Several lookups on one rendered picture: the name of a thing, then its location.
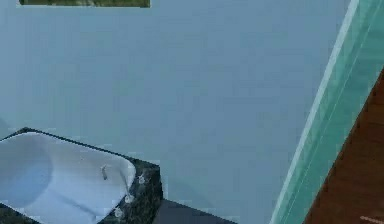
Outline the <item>silver sink faucet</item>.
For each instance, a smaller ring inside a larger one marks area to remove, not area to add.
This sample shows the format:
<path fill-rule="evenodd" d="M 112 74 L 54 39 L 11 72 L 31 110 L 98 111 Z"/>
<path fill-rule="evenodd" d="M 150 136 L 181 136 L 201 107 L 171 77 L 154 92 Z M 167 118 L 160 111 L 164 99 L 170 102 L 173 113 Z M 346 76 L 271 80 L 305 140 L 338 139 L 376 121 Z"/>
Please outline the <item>silver sink faucet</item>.
<path fill-rule="evenodd" d="M 115 178 L 118 186 L 123 190 L 123 194 L 118 200 L 118 204 L 113 207 L 109 216 L 121 222 L 128 217 L 128 209 L 139 198 L 139 189 L 147 181 L 145 173 L 138 171 L 132 164 L 128 165 L 103 165 L 101 167 L 102 177 L 105 181 Z"/>

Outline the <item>black marble sink counter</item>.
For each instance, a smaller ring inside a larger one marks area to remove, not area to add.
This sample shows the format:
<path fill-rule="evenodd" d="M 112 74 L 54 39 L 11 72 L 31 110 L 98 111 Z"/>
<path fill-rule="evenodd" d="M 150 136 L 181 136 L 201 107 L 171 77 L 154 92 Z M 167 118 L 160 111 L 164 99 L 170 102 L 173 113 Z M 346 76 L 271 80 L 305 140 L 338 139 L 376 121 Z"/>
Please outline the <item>black marble sink counter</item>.
<path fill-rule="evenodd" d="M 180 217 L 178 221 L 173 221 L 169 224 L 236 224 L 235 222 L 230 221 L 228 219 L 220 218 L 201 210 L 193 209 L 188 206 L 183 206 L 178 203 L 173 203 L 165 200 L 163 195 L 160 167 L 156 164 L 129 157 L 124 154 L 119 154 L 116 152 L 98 148 L 92 145 L 84 144 L 64 137 L 56 136 L 40 130 L 31 129 L 28 127 L 24 127 L 1 140 L 28 132 L 46 134 L 61 140 L 69 141 L 71 143 L 79 144 L 82 146 L 88 146 L 92 149 L 121 156 L 132 162 L 138 171 L 143 171 L 145 173 L 147 181 L 143 187 L 140 187 L 139 198 L 137 199 L 137 201 L 133 204 L 133 206 L 129 207 L 128 217 L 123 219 L 121 222 L 118 222 L 116 219 L 112 219 L 108 215 L 98 224 L 155 224 L 159 212 L 164 210 L 165 208 L 170 208 Z M 0 203 L 0 224 L 41 223 Z"/>

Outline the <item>white sink basin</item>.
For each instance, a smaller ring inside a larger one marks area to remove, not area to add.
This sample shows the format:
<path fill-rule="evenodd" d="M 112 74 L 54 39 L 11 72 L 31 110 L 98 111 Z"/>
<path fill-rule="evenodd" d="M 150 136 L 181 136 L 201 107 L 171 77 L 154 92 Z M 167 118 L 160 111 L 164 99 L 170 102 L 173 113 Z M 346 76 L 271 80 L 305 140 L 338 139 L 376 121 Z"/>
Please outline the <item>white sink basin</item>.
<path fill-rule="evenodd" d="M 98 224 L 123 194 L 103 165 L 129 160 L 42 133 L 0 141 L 0 203 L 41 224 Z"/>

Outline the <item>green framed wall picture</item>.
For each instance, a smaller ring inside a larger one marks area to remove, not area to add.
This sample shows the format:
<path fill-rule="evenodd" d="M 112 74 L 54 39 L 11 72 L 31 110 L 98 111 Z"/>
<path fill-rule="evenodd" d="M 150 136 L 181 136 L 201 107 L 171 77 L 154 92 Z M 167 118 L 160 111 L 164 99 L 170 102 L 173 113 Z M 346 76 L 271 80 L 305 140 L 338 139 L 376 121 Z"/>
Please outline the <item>green framed wall picture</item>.
<path fill-rule="evenodd" d="M 151 0 L 18 0 L 31 6 L 91 6 L 91 7 L 139 7 L 150 8 Z"/>

